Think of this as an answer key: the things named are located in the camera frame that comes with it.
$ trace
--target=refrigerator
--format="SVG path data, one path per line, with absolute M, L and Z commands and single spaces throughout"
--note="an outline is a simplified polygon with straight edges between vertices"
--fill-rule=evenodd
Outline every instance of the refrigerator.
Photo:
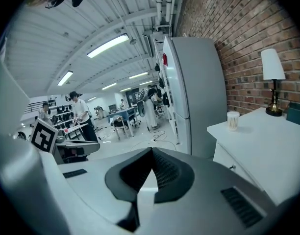
M 164 71 L 172 94 L 180 151 L 214 155 L 216 140 L 207 127 L 226 121 L 226 91 L 214 43 L 207 38 L 165 37 Z

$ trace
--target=pipe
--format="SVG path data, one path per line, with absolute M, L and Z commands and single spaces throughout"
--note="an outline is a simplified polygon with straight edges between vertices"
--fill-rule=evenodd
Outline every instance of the pipe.
M 172 25 L 172 19 L 173 19 L 173 13 L 174 13 L 174 5 L 175 5 L 175 0 L 172 0 L 170 26 Z
M 171 5 L 172 0 L 166 0 L 166 15 L 165 15 L 165 21 L 169 22 L 171 17 Z
M 156 10 L 158 13 L 158 20 L 156 21 L 157 25 L 161 24 L 162 21 L 162 0 L 155 0 L 156 1 Z

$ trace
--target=white cabinet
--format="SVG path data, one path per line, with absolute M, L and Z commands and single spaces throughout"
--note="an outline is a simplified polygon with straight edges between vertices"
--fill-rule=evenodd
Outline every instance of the white cabinet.
M 242 178 L 246 179 L 248 182 L 252 183 L 254 186 L 260 188 L 249 176 L 249 174 L 242 168 L 242 166 L 235 159 L 233 159 L 232 156 L 229 155 L 229 153 L 218 142 L 215 147 L 213 161 L 224 165 Z
M 300 191 L 300 125 L 284 116 L 273 117 L 264 108 L 239 117 L 236 131 L 227 122 L 207 131 L 217 140 L 214 161 L 233 169 L 275 204 Z

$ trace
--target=person wearing cap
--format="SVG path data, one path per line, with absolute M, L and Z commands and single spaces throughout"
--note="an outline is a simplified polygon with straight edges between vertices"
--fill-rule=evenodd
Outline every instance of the person wearing cap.
M 86 126 L 83 126 L 81 128 L 86 141 L 98 142 L 97 136 L 93 129 L 93 125 L 88 113 L 89 112 L 88 105 L 85 103 L 84 100 L 78 97 L 77 92 L 71 92 L 70 98 L 74 102 L 73 109 L 74 109 L 75 118 L 79 118 L 80 125 L 87 124 Z

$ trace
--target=black cap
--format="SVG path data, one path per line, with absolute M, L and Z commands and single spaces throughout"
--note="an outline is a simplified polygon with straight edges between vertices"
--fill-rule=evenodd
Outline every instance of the black cap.
M 71 92 L 70 98 L 73 99 L 75 96 L 78 96 L 77 92 Z

